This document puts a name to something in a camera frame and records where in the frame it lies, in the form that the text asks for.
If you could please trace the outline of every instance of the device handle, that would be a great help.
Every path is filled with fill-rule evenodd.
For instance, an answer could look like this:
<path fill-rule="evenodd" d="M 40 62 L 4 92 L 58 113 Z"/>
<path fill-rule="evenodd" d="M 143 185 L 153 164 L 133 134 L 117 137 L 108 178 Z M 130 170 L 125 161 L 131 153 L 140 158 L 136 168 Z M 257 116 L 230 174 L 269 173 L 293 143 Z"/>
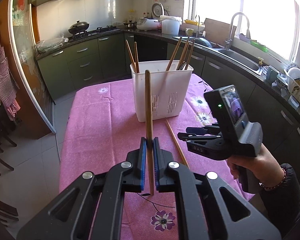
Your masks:
<path fill-rule="evenodd" d="M 252 171 L 242 166 L 237 166 L 237 169 L 240 173 L 239 183 L 244 192 L 256 194 L 262 189 L 259 180 L 254 176 Z"/>

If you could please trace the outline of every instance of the bracelet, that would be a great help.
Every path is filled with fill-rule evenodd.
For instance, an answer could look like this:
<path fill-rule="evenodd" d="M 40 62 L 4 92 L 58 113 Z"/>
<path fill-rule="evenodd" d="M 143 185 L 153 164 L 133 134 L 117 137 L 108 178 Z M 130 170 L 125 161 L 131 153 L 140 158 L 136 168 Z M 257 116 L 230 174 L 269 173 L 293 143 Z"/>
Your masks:
<path fill-rule="evenodd" d="M 284 168 L 281 168 L 281 169 L 283 169 L 284 176 L 283 176 L 282 181 L 281 181 L 278 185 L 276 185 L 276 186 L 274 186 L 274 187 L 266 187 L 266 186 L 264 186 L 263 184 L 261 184 L 261 186 L 262 186 L 264 189 L 266 189 L 266 190 L 271 190 L 271 189 L 275 189 L 275 188 L 280 187 L 280 186 L 282 185 L 282 183 L 284 182 L 284 180 L 285 180 L 285 178 L 286 178 L 286 175 L 287 175 L 286 170 L 285 170 Z"/>

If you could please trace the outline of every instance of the plastic bag liner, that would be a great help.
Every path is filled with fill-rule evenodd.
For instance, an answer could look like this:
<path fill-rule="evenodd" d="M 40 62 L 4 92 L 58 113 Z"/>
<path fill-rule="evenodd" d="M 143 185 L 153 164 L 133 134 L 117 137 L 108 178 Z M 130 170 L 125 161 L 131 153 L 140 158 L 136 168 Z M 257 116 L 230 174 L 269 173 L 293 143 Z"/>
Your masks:
<path fill-rule="evenodd" d="M 35 47 L 37 48 L 38 52 L 42 53 L 57 49 L 68 41 L 68 38 L 53 38 L 49 40 L 39 41 L 35 44 Z"/>
<path fill-rule="evenodd" d="M 160 16 L 160 22 L 162 22 L 163 20 L 178 21 L 180 23 L 180 25 L 182 24 L 182 18 L 181 17 L 161 15 Z"/>

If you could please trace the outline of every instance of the flower print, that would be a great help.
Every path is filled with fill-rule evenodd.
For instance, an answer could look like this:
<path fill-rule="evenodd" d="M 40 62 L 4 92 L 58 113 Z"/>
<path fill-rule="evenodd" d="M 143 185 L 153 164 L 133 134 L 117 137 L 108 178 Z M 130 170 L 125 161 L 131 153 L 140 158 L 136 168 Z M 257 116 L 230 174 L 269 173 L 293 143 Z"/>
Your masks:
<path fill-rule="evenodd" d="M 103 93 L 106 93 L 108 91 L 109 91 L 108 88 L 100 88 L 99 91 L 98 91 L 98 93 L 103 94 Z"/>
<path fill-rule="evenodd" d="M 165 229 L 171 230 L 176 224 L 173 222 L 176 217 L 172 213 L 166 213 L 165 210 L 157 212 L 154 217 L 151 218 L 151 224 L 155 225 L 155 230 L 160 230 L 163 232 Z"/>
<path fill-rule="evenodd" d="M 201 122 L 203 125 L 210 124 L 210 116 L 201 111 L 197 112 L 197 115 L 194 116 L 197 122 Z"/>
<path fill-rule="evenodd" d="M 201 96 L 191 97 L 190 99 L 191 99 L 191 103 L 194 106 L 203 107 L 203 108 L 207 108 L 207 106 L 208 106 L 208 103 L 206 102 L 206 100 Z"/>

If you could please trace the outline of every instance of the device screen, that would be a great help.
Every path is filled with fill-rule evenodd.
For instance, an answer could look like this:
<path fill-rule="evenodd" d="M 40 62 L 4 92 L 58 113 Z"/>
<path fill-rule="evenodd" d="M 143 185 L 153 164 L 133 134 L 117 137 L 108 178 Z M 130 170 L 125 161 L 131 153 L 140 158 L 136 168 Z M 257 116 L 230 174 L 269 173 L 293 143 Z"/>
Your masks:
<path fill-rule="evenodd" d="M 235 88 L 231 88 L 228 91 L 224 92 L 222 94 L 222 98 L 224 99 L 224 101 L 228 106 L 232 123 L 236 124 L 244 111 L 243 111 L 240 98 L 238 94 L 235 92 Z"/>

